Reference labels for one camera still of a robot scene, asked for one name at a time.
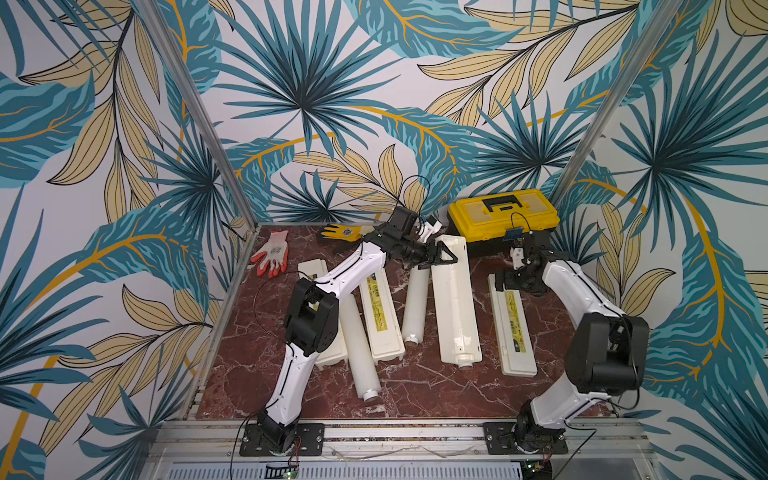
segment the yellow glove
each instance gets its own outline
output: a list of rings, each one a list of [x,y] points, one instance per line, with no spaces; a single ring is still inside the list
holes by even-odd
[[[352,227],[351,225],[329,223],[323,229],[321,234],[323,235],[323,238],[328,240],[346,240],[348,242],[356,242],[370,232],[373,232],[373,225]]]

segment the white cylinder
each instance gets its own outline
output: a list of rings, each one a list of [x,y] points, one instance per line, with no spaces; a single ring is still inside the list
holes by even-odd
[[[362,329],[360,311],[352,294],[345,296],[339,304],[339,323],[344,329],[349,367],[352,370],[357,397],[365,402],[373,400],[379,396],[382,386],[373,365],[366,332]]]
[[[402,315],[402,339],[418,345],[424,340],[424,319],[427,315],[429,268],[414,266],[408,278],[406,311]]]

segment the wallpaper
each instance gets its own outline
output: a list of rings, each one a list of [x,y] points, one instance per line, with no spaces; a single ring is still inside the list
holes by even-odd
[[[222,0],[220,57],[190,72],[219,71],[202,98],[259,220],[426,215],[562,169],[656,4]]]
[[[705,8],[682,55],[652,58],[656,81],[638,79],[612,117],[557,238],[653,328],[628,416],[667,477],[768,478],[768,4]]]
[[[187,22],[190,68],[210,6]],[[208,350],[245,222],[124,0],[0,2],[0,478],[133,478]],[[198,88],[215,71],[196,71]]]

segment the red marble tabletop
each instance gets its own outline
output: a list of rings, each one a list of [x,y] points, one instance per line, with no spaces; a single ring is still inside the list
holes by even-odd
[[[299,262],[324,258],[328,269],[347,253],[333,253],[338,242],[316,241],[320,227],[270,227],[261,229],[258,249],[270,230],[288,230],[288,270]],[[304,397],[302,417],[321,418],[446,418],[512,417],[526,400],[544,392],[562,373],[563,356],[574,330],[562,303],[553,294],[537,298],[523,294],[525,318],[534,346],[538,374],[533,378],[502,375],[498,344],[493,326],[488,275],[505,265],[502,255],[470,260],[482,362],[459,370],[440,361],[434,299],[430,289],[424,342],[406,345],[403,361],[380,362],[377,370],[382,385],[381,401],[367,406],[357,398],[352,373],[344,362],[315,369]],[[386,267],[392,299],[402,321],[408,271],[399,262]],[[199,419],[243,418],[265,405],[283,361],[285,346],[262,331],[262,327],[283,338],[283,316],[295,273],[281,274],[270,281],[254,299],[265,281],[250,269],[240,285],[229,325],[211,370],[200,408]],[[355,291],[362,314],[359,292]]]

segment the white plastic filter housing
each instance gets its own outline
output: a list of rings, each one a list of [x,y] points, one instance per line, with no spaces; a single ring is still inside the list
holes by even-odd
[[[406,311],[402,314],[402,339],[415,345],[424,340],[424,320],[427,314],[429,268],[414,266],[408,279]]]
[[[496,275],[488,275],[488,288],[493,305],[493,323],[498,337],[498,354],[502,373],[512,376],[536,376],[531,336],[519,290],[496,291]]]
[[[441,235],[435,241],[442,241],[458,258],[457,263],[432,266],[440,359],[466,369],[472,367],[472,363],[482,361],[469,279],[467,240],[464,237]],[[446,253],[442,254],[442,258],[450,260]]]
[[[406,354],[406,346],[402,342],[395,304],[392,302],[384,269],[360,284],[360,298],[362,311],[366,315],[366,330],[373,362],[378,364],[395,358],[402,360]]]
[[[349,354],[347,362],[349,369],[352,370],[357,397],[368,402],[379,396],[382,386],[373,365],[371,350],[366,341],[366,332],[362,329],[360,311],[357,309],[357,302],[352,294],[345,296],[339,302],[339,328],[342,326],[346,332],[346,348]]]
[[[314,280],[317,277],[328,273],[326,261],[322,258],[299,263],[298,270],[305,274],[310,280]],[[315,365],[318,369],[322,370],[323,367],[333,365],[341,360],[346,362],[347,356],[346,342],[344,341],[344,328],[341,327],[341,322],[339,322],[339,332],[336,334],[336,338],[331,342],[326,351],[320,353],[320,356],[317,357],[317,361],[315,361]]]

